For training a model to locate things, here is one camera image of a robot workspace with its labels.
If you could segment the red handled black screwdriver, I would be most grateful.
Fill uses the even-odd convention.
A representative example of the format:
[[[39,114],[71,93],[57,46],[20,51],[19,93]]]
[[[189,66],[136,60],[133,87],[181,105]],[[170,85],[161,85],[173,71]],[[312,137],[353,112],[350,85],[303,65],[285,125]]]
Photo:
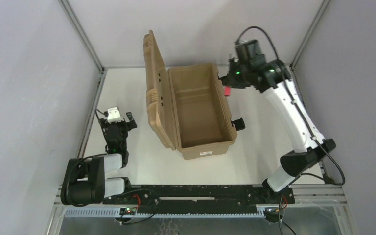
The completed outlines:
[[[230,87],[226,86],[224,88],[224,96],[225,97],[230,97],[231,96],[231,88]]]

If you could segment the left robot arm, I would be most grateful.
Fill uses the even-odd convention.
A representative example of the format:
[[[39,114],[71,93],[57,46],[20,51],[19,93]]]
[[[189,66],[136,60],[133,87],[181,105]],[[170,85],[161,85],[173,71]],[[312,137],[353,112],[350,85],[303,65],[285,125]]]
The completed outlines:
[[[99,110],[95,114],[106,142],[105,152],[69,159],[60,193],[64,205],[98,204],[106,197],[124,192],[125,178],[108,179],[106,174],[127,166],[127,138],[137,128],[136,121],[131,112],[122,116],[116,107],[103,112],[103,118],[99,117]]]

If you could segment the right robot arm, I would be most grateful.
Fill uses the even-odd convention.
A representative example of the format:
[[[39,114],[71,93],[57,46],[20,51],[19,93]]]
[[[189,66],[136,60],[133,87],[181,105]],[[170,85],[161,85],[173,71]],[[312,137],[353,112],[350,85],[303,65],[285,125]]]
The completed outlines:
[[[268,201],[283,198],[285,190],[309,168],[336,148],[334,139],[327,139],[315,127],[299,96],[284,63],[275,59],[256,64],[229,59],[226,87],[244,89],[253,86],[275,109],[292,144],[292,151],[280,157],[280,166],[263,183],[262,197]]]

